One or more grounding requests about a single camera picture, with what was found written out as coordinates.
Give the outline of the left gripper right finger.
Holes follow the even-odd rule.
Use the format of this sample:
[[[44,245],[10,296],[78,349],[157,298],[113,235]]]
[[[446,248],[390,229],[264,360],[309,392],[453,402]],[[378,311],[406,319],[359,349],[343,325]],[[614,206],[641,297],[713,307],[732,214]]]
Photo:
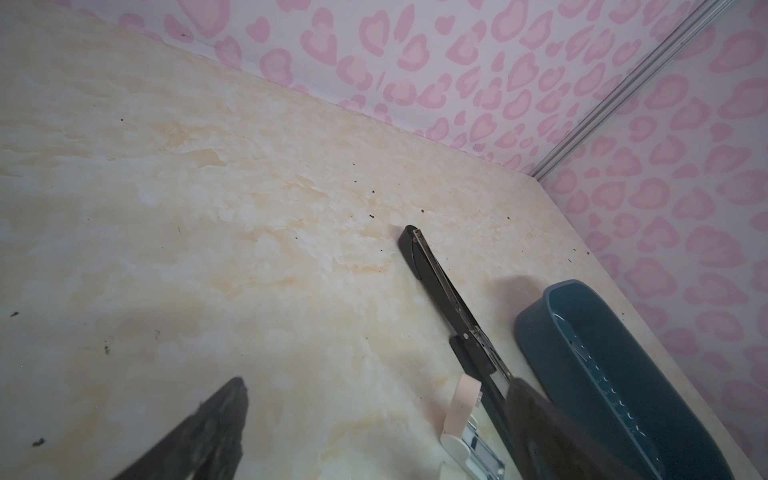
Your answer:
[[[505,400],[511,457],[523,479],[637,479],[526,381],[513,378]]]

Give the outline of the black stapler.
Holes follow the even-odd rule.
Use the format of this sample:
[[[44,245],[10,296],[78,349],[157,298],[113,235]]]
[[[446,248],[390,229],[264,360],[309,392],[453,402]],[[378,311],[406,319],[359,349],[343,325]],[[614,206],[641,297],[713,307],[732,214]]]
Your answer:
[[[478,406],[485,409],[502,443],[511,451],[511,433],[504,413],[512,381],[510,370],[433,254],[422,231],[413,225],[406,226],[398,239],[398,247],[412,273],[450,325],[453,335],[449,345],[464,370],[463,374],[481,383],[482,399]]]

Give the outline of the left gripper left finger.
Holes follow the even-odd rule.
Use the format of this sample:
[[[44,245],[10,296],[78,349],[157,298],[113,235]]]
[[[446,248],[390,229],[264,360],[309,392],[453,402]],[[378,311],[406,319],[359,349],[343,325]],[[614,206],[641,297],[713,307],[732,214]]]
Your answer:
[[[244,380],[234,377],[144,455],[119,479],[232,479],[243,456],[249,406]]]

